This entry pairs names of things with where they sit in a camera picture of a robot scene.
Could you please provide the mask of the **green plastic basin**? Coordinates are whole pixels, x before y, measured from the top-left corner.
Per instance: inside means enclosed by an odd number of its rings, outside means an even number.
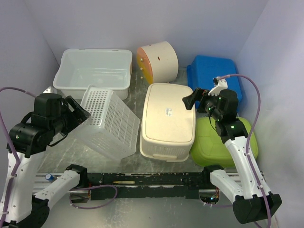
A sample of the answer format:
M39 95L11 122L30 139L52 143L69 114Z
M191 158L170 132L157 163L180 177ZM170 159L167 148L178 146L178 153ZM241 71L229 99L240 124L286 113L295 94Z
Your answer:
M228 149L212 128L213 126L215 120L210 120L208 117L200 117L196 120L195 140L190 150L192 159L201 167L209 165L235 167Z

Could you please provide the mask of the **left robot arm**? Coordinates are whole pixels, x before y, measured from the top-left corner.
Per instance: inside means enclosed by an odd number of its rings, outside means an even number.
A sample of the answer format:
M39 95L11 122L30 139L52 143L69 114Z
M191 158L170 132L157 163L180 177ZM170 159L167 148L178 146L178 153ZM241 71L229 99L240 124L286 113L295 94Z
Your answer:
M90 116L71 96L42 93L35 97L33 111L7 133L9 167L0 201L1 227L40 228L68 191L88 187L87 168L72 164L47 188L33 193L44 152L57 145L53 138L57 134L66 138Z

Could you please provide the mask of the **blue plastic tub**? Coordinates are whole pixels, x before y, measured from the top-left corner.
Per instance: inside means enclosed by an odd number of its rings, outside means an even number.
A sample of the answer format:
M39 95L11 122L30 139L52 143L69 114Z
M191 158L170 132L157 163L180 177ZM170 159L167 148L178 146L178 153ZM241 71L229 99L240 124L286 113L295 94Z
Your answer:
M188 87L211 90L213 79L218 76L236 74L235 63L231 59L197 55L187 66Z

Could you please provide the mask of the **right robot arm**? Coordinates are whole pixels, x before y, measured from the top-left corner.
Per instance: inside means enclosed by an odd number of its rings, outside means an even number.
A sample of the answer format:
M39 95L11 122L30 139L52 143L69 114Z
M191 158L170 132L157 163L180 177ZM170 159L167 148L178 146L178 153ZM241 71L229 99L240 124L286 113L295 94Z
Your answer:
M271 226L271 217L282 200L279 194L271 192L252 154L251 135L237 117L236 92L223 89L218 95L212 95L209 90L196 88L182 101L187 110L199 101L198 112L207 113L215 120L215 131L229 151L241 182L237 184L220 165L211 165L203 170L202 185L207 189L215 186L224 193L239 223L257 223L266 219L267 225Z

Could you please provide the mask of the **cream perforated basket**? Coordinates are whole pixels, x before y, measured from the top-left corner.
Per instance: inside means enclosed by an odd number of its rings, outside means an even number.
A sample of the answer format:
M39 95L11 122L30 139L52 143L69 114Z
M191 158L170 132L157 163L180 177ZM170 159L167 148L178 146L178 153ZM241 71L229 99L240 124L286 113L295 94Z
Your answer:
M140 153L167 162L188 159L195 139L196 113L182 99L192 94L188 86L155 83L148 87L142 114Z

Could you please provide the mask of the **clear perforated plastic basket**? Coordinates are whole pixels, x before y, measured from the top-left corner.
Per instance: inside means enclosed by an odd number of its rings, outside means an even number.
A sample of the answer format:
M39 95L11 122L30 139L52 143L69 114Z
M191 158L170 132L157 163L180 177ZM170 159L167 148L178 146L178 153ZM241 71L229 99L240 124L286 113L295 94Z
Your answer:
M136 152L140 119L113 90L90 85L81 107L91 116L73 131L75 138L114 161Z

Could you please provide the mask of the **white plastic tray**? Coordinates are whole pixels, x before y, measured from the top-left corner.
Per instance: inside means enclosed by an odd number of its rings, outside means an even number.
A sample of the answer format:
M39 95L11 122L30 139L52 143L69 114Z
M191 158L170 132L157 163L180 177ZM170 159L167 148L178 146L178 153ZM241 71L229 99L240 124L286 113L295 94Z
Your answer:
M125 100L131 83L133 54L123 49L67 49L53 87L81 100L89 85L109 88Z

